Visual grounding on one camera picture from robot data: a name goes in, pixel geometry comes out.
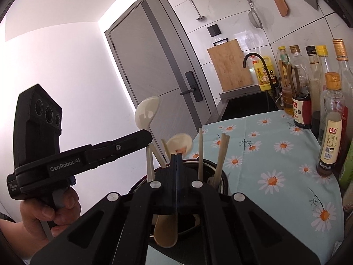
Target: gold bottle cap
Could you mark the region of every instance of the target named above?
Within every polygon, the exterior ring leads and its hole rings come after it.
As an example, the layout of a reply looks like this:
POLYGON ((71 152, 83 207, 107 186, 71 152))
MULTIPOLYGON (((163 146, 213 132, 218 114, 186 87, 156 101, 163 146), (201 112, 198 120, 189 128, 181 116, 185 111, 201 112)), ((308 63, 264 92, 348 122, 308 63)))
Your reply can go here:
POLYGON ((326 87, 328 90, 340 90, 341 89, 341 78, 339 73, 328 72, 325 74, 326 87))
POLYGON ((316 46, 316 51, 318 56, 328 56, 326 45, 316 46))
POLYGON ((335 47, 335 52, 338 61, 348 61, 347 51, 345 49, 345 44, 342 39, 334 39, 333 46, 335 47))
POLYGON ((300 53, 300 49, 298 45, 290 46, 289 48, 291 49, 292 54, 300 53))

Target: finger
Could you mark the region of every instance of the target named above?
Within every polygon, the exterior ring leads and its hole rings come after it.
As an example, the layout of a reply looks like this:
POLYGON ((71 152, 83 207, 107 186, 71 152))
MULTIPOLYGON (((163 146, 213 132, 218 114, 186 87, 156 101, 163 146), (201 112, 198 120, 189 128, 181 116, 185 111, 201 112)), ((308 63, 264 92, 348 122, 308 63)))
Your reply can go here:
POLYGON ((54 222, 57 225, 72 224, 80 217, 80 213, 81 205, 79 203, 72 209, 61 208, 55 213, 54 222))
POLYGON ((59 226, 54 226, 52 228, 52 235, 54 237, 58 236, 60 233, 62 233, 66 228, 68 228, 70 225, 59 225, 59 226))
POLYGON ((78 195, 76 191, 69 187, 63 194, 63 203, 66 208, 71 209, 74 208, 78 204, 78 195))
POLYGON ((51 221, 55 217, 53 208, 44 205, 37 199, 27 199, 20 204, 23 225, 26 230, 38 239, 46 239, 39 220, 51 221))

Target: yellow bottle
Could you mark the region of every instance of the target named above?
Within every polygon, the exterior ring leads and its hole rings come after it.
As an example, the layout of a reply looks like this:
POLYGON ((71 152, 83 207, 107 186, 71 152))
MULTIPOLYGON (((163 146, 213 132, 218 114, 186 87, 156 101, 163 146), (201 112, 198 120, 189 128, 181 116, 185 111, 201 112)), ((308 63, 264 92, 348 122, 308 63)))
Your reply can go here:
MULTIPOLYGON (((268 79, 265 67, 262 64, 262 61, 260 59, 255 60, 255 56, 252 56, 252 58, 253 58, 252 64, 253 64, 257 79, 259 81, 260 89, 262 91, 270 90, 271 89, 270 81, 268 79)), ((265 60, 265 63, 266 63, 268 70, 270 71, 271 80, 275 84, 276 79, 275 79, 275 73, 274 73, 274 68, 273 68, 272 62, 271 62, 271 58, 269 56, 263 56, 263 58, 265 60)))

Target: door frame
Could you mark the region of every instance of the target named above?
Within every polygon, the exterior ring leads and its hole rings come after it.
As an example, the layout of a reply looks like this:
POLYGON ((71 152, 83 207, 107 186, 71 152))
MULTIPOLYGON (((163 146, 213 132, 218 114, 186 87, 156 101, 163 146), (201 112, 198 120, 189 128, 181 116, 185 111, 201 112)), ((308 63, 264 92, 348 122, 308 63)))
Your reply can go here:
MULTIPOLYGON (((135 3, 133 3, 133 5, 131 5, 114 23, 113 25, 110 26, 110 28, 105 31, 105 36, 107 38, 109 47, 111 48, 114 60, 116 62, 116 65, 119 69, 120 75, 125 83, 125 86, 128 90, 128 93, 132 99, 132 102, 134 104, 135 107, 138 106, 138 102, 134 96, 134 93, 132 91, 132 88, 128 82, 128 79, 126 77, 126 74, 121 66, 121 62, 119 60, 119 57, 115 51, 115 47, 114 44, 112 42, 112 39, 110 37, 110 33, 114 30, 114 28, 116 26, 118 26, 120 24, 121 21, 123 21, 123 19, 131 12, 133 11, 136 7, 138 7, 144 0, 137 0, 135 3)), ((169 19, 171 20, 172 25, 174 26, 180 40, 181 43, 184 46, 184 49, 189 57, 190 63, 193 67, 194 70, 194 74, 195 74, 195 78, 197 79, 197 82, 199 84, 200 87, 200 91, 202 93, 202 96, 204 97, 206 104, 208 106, 208 109, 210 111, 210 115, 214 115, 217 112, 216 109, 216 104, 215 101, 213 99, 210 87, 208 85, 206 76, 202 70, 202 67, 200 65, 199 60, 197 59, 197 56, 195 54, 195 51, 190 43, 190 40, 188 38, 188 36, 186 35, 186 32, 184 30, 184 28, 182 27, 179 18, 177 17, 176 13, 174 12, 172 6, 170 5, 170 3, 168 2, 168 0, 159 0, 164 8, 164 10, 166 11, 169 19)), ((179 85, 181 91, 186 91, 188 90, 187 85, 183 86, 183 85, 179 85)))

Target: kitchen door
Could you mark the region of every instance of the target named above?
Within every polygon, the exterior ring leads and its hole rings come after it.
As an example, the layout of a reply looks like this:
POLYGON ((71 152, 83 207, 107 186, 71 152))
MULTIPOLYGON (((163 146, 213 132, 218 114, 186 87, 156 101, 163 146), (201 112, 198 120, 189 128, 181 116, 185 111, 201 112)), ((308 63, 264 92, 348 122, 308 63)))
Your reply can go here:
POLYGON ((151 123, 161 139, 177 133, 192 138, 216 106, 190 41, 167 0, 138 0, 105 32, 120 74, 137 105, 159 96, 151 123))

